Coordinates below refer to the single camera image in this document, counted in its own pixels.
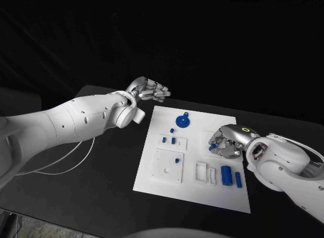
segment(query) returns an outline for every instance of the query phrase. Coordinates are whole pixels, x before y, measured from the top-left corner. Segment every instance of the blue object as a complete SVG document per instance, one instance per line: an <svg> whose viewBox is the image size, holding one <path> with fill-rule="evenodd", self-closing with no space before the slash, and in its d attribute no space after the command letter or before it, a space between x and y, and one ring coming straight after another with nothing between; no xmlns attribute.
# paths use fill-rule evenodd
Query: blue object
<svg viewBox="0 0 324 238"><path fill-rule="evenodd" d="M235 172L236 187L242 188L240 173Z"/></svg>
<svg viewBox="0 0 324 238"><path fill-rule="evenodd" d="M184 113L183 116L178 116L176 118L176 125L180 127L180 128L186 128L189 126L189 113Z"/></svg>
<svg viewBox="0 0 324 238"><path fill-rule="evenodd" d="M213 149L216 149L216 144L212 144L212 145L210 145L210 151L212 151Z"/></svg>
<svg viewBox="0 0 324 238"><path fill-rule="evenodd" d="M225 186L232 186L232 174L230 174L230 167L229 166L222 166L220 167L220 179L222 179L222 184Z"/></svg>

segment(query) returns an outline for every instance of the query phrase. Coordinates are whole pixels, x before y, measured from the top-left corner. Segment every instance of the table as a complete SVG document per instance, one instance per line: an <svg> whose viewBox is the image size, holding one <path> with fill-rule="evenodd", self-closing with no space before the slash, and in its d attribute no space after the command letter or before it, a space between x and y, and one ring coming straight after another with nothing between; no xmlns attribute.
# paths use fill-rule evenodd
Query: table
<svg viewBox="0 0 324 238"><path fill-rule="evenodd" d="M85 86L79 96L106 94L114 89ZM324 225L294 205L282 192L269 190L246 169L251 214L132 191L154 105L236 117L236 123L311 146L324 155L324 127L168 98L163 104L138 102L145 111L141 124L109 129L95 138L83 163L66 174L14 177L0 194L0 208L52 224L105 238L137 231L180 227L230 237L324 237ZM49 171L60 172L83 158L92 140ZM60 145L32 158L24 170L42 167L70 150Z"/></svg>

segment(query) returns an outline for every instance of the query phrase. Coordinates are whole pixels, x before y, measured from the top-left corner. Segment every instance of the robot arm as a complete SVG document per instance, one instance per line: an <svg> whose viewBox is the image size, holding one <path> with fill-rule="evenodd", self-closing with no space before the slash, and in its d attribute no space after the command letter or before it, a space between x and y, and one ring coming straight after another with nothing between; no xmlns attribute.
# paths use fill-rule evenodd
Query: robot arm
<svg viewBox="0 0 324 238"><path fill-rule="evenodd" d="M311 162L304 150L281 136L261 137L252 129L233 124L220 127L209 144L212 153L229 159L245 151L248 169L258 180L272 190L284 191L324 223L324 163Z"/></svg>
<svg viewBox="0 0 324 238"><path fill-rule="evenodd" d="M11 180L29 159L50 147L85 141L108 128L140 123L144 111L140 99L164 101L167 87L145 77L137 78L125 91L78 97L55 108L0 117L0 188Z"/></svg>

